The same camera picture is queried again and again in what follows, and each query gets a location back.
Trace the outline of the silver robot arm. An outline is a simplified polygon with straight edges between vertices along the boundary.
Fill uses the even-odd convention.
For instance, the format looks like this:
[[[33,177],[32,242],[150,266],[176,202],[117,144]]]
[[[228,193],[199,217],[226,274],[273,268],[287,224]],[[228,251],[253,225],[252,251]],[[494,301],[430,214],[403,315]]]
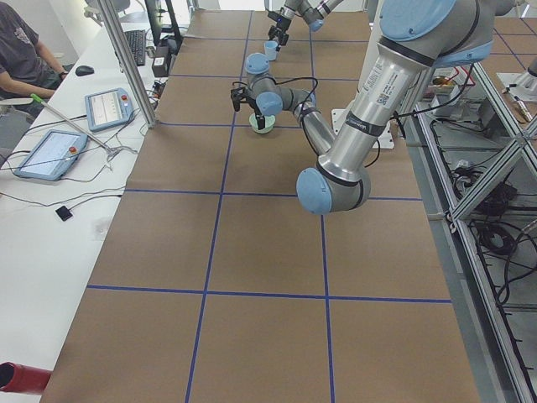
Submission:
[[[428,68],[484,60],[493,46],[495,17],[513,7],[512,1],[384,2],[378,57],[338,132],[329,127],[308,91],[277,84],[261,53],[247,57],[247,82],[232,89],[233,107],[238,110],[247,103],[260,128],[267,116],[293,113],[317,154],[316,166],[298,176],[300,204],[319,215],[352,210],[370,194],[364,160],[417,75]]]
[[[310,31],[322,28],[324,19],[334,11],[341,0],[325,0],[314,4],[306,0],[287,0],[278,11],[268,11],[268,17],[275,22],[268,31],[268,39],[285,46],[289,39],[288,30],[295,16],[301,17]]]

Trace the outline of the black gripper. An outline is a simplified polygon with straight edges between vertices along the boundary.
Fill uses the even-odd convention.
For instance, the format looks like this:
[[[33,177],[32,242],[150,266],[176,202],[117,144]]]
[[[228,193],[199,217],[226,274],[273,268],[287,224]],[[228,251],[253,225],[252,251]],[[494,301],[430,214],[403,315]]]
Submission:
[[[287,30],[290,26],[290,19],[275,11],[269,11],[268,17],[275,22],[275,25],[272,25],[268,31],[268,39],[277,42],[287,42],[289,39]]]
[[[265,129],[265,116],[260,111],[257,101],[254,97],[247,96],[247,104],[253,110],[253,114],[256,120],[257,130]]]

